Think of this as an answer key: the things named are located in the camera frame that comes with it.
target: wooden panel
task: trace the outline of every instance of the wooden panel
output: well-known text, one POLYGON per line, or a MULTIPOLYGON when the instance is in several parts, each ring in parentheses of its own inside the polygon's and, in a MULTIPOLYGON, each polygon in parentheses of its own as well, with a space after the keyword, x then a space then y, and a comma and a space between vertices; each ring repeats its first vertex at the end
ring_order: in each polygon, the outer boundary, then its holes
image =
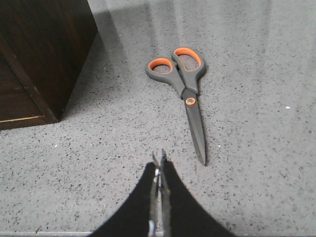
POLYGON ((38 116, 42 113, 0 55, 0 123, 38 116))
POLYGON ((87 0, 0 1, 0 22, 0 34, 33 83, 26 89, 35 88, 59 118, 97 32, 87 0))

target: gray plastic handle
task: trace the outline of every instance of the gray plastic handle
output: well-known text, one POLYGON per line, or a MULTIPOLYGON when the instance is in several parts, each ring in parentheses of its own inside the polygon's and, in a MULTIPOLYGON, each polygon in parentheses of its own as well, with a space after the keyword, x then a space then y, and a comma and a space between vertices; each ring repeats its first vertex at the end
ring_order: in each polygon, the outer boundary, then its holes
POLYGON ((147 75, 151 79, 171 85, 181 97, 182 92, 185 89, 185 85, 181 80, 181 77, 176 68, 176 64, 174 62, 172 62, 168 58, 156 58, 146 66, 145 70, 147 75), (155 72, 154 68, 159 65, 167 65, 170 68, 170 71, 167 73, 155 72))
POLYGON ((171 58, 177 63, 186 88, 195 94, 198 94, 198 79, 200 79, 206 72, 206 65, 203 58, 198 52, 187 47, 180 47, 172 51, 171 58), (193 70, 188 70, 186 65, 181 61, 179 57, 180 55, 189 55, 193 57, 197 61, 198 67, 193 70))

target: scissor pivot screw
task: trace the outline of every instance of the scissor pivot screw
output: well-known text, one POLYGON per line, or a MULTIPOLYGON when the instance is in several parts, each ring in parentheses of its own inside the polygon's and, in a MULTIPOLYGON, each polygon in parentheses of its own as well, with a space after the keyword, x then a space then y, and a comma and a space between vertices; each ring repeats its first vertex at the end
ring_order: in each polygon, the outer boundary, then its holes
POLYGON ((197 100, 195 98, 190 97, 190 98, 186 99, 186 104, 187 105, 194 105, 196 103, 196 101, 197 100))

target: black scissor handle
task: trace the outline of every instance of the black scissor handle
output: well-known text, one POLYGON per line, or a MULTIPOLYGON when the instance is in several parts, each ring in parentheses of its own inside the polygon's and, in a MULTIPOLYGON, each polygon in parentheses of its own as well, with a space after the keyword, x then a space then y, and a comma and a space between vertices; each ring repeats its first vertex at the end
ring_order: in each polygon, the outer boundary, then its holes
POLYGON ((171 85, 181 97, 185 86, 173 61, 168 58, 156 58, 146 66, 146 73, 151 79, 171 85), (168 66, 169 71, 166 73, 159 73, 154 71, 155 67, 161 65, 168 66))
POLYGON ((186 88, 195 94, 198 94, 198 79, 200 79, 206 72, 206 65, 200 54, 193 49, 187 47, 180 47, 172 51, 171 58, 178 65, 182 74, 182 79, 186 88), (184 62, 182 62, 180 55, 189 55, 197 61, 197 67, 193 70, 187 69, 184 62))

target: gold trim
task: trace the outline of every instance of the gold trim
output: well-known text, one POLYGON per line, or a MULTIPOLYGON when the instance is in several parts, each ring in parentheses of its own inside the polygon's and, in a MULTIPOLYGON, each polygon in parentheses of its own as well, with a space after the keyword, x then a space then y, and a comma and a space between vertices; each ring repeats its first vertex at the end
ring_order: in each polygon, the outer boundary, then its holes
POLYGON ((26 120, 26 119, 37 119, 45 117, 44 115, 41 116, 33 116, 33 117, 27 117, 27 118, 15 118, 15 119, 9 119, 9 120, 2 120, 0 122, 14 122, 14 121, 20 121, 20 120, 26 120))

